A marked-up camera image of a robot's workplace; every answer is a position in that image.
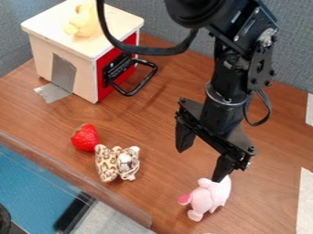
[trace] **wooden table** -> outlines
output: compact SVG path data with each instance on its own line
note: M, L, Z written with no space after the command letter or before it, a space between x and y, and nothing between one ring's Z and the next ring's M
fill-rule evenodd
M169 45L147 35L142 40L152 46ZM259 147L252 168L232 174L226 208L195 223L177 197L195 188L199 178L211 176L218 154L200 139L179 154L174 113L179 97L204 101L213 61L191 51L148 59L160 71L146 88L133 98L114 92L96 105L75 95L46 104L33 91L46 82L38 78L30 60L0 79L1 130L49 155L26 154L91 195L115 204L102 193L105 187L141 208L152 217L157 233L295 233L300 167L313 170L313 129L305 125L307 94L279 83L268 89L274 104L271 121L258 128L245 125ZM130 83L138 79L133 77ZM260 101L254 102L250 115L254 119L265 115ZM94 156L70 143L73 129L85 122L98 128L109 147L141 147L142 167L134 182L101 183Z

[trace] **strawberry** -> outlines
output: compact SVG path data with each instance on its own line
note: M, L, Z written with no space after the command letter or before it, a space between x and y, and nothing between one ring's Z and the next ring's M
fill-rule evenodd
M75 133L70 140L77 149L87 152L94 152L94 147L99 144L99 136L96 128L88 123L75 129Z

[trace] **blue surface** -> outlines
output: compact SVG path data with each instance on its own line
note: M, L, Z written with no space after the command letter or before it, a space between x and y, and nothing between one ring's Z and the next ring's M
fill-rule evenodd
M80 190L0 144L0 203L31 234L56 233L53 224Z

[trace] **pink stuffed toy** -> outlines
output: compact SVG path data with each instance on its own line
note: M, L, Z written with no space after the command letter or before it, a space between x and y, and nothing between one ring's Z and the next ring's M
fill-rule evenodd
M178 199L180 205L191 204L192 209L188 211L188 217L196 222L203 218L203 214L209 211L211 214L219 207L225 206L232 189L232 181L226 176L220 183L209 179L198 180L199 187L190 194Z

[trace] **fabric wall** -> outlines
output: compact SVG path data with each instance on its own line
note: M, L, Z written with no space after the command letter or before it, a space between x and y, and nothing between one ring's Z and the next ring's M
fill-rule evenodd
M20 24L61 0L0 0L0 78L31 58Z
M264 0L279 20L279 43L274 63L277 80L313 92L313 2L312 0ZM167 15L163 0L107 0L146 20L145 32L171 42L179 42L186 29ZM192 49L212 56L213 40L202 29Z

